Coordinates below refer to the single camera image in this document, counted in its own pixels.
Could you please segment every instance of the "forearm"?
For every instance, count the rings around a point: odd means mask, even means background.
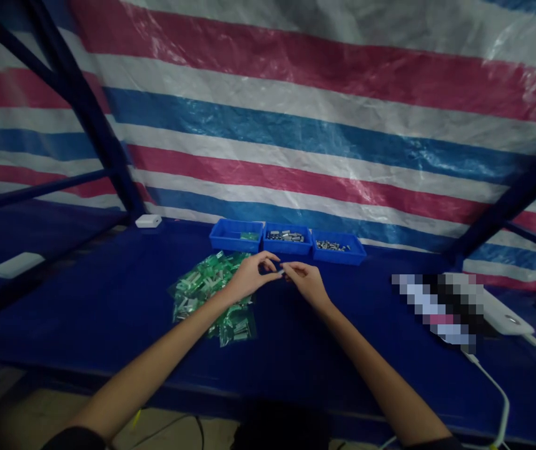
[[[354,363],[404,446],[451,436],[433,410],[334,305],[317,312]]]
[[[91,429],[109,442],[231,304],[227,292],[216,294],[110,379],[68,426]]]

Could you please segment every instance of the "blue metal shelf frame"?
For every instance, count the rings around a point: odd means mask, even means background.
[[[444,252],[454,264],[461,263],[477,248],[505,228],[536,244],[536,233],[512,222],[536,200],[536,163],[521,175],[501,198],[491,205],[468,231]]]
[[[42,50],[55,71],[48,69],[2,24],[0,43],[70,104],[104,167],[103,176],[109,177],[129,213],[130,221],[134,222],[141,214],[145,214],[145,205],[129,174],[126,155],[120,142],[41,0],[24,0],[23,4],[34,25],[36,37],[42,43]],[[87,183],[99,178],[100,174],[101,172],[94,172],[80,178],[71,177],[23,189],[19,195],[8,194],[0,199],[0,207]]]
[[[87,240],[76,244],[78,247],[105,233],[115,225],[133,223],[141,214],[146,213],[146,209],[139,191],[131,179],[127,157],[122,145],[114,135],[93,91],[79,69],[68,45],[57,30],[45,5],[41,0],[22,0],[22,5],[34,27],[34,35],[52,69],[40,61],[1,23],[0,43],[72,107],[84,132],[91,141],[103,169],[1,194],[0,208],[108,177],[127,212],[119,214],[112,221],[112,224],[104,226],[89,236]],[[69,254],[75,248],[72,244],[64,252],[54,255],[52,259],[47,259],[45,263],[0,287],[0,311],[36,287],[36,276],[41,270],[45,270],[53,262]]]

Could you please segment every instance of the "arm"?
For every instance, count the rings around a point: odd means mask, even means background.
[[[67,428],[88,428],[105,442],[111,441],[226,309],[265,283],[281,277],[275,273],[271,259],[279,261],[272,253],[265,251],[245,259],[223,290],[110,379],[70,421]],[[260,275],[260,265],[273,273]]]
[[[451,433],[433,410],[333,305],[318,268],[301,262],[283,268],[354,363],[399,441],[407,447],[449,438]]]

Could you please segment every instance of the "hand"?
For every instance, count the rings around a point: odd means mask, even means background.
[[[286,278],[295,283],[301,295],[314,308],[322,308],[332,304],[326,289],[324,289],[320,271],[316,266],[302,262],[285,262],[281,266],[287,274]]]
[[[224,288],[234,303],[253,294],[269,281],[282,278],[282,274],[277,273],[276,267],[271,260],[280,261],[278,256],[267,251],[249,256],[243,260],[237,272]],[[260,275],[260,266],[271,273]]]

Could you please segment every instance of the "blue table surface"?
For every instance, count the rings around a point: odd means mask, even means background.
[[[172,327],[166,289],[210,253],[211,226],[131,227],[0,312],[0,361],[110,376]],[[392,292],[391,274],[448,270],[434,254],[366,246],[359,267],[320,267],[333,302],[453,430],[494,436],[502,399],[476,366],[441,345]],[[279,255],[283,261],[290,256]],[[498,292],[536,329],[531,297]],[[271,398],[382,418],[374,398],[324,325],[284,281],[257,292],[258,338],[219,348],[201,339],[166,381],[191,391]],[[511,439],[536,442],[536,349],[488,339],[477,350],[512,404]]]
[[[0,263],[22,252],[52,260],[125,217],[114,209],[25,200],[0,208]],[[8,280],[0,278],[0,287]]]

